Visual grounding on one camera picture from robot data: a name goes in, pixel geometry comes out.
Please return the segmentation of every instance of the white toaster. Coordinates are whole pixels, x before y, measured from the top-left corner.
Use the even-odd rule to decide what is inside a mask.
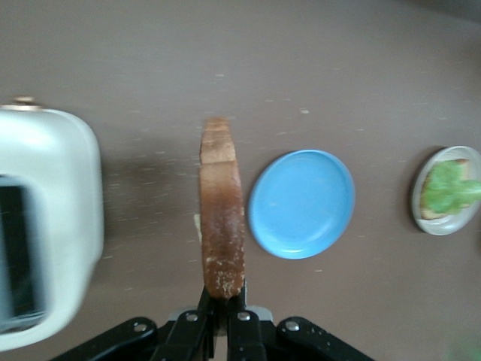
[[[101,164],[79,118],[17,97],[0,107],[0,351],[74,317],[103,245]]]

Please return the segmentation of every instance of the blue plate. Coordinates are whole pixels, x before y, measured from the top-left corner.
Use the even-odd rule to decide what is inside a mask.
[[[351,174],[338,158],[321,150],[292,152],[257,180],[250,196],[250,228],[275,256],[314,256],[342,235],[354,198]]]

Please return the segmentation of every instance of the brown table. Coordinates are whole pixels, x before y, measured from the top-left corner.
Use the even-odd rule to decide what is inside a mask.
[[[231,119],[246,202],[291,150],[333,153],[355,181],[352,221],[325,252],[278,259],[247,237],[250,304],[385,361],[442,360],[478,334],[481,217],[433,236],[409,212],[427,156],[481,150],[479,5],[430,3],[2,1],[1,100],[32,95],[94,129],[106,222],[75,319],[0,359],[49,359],[196,304],[198,149],[213,115]]]

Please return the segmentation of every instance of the lettuce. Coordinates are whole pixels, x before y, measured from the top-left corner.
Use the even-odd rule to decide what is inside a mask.
[[[421,204],[439,214],[457,214],[481,199],[481,182],[463,179],[455,160],[436,163],[428,174]]]

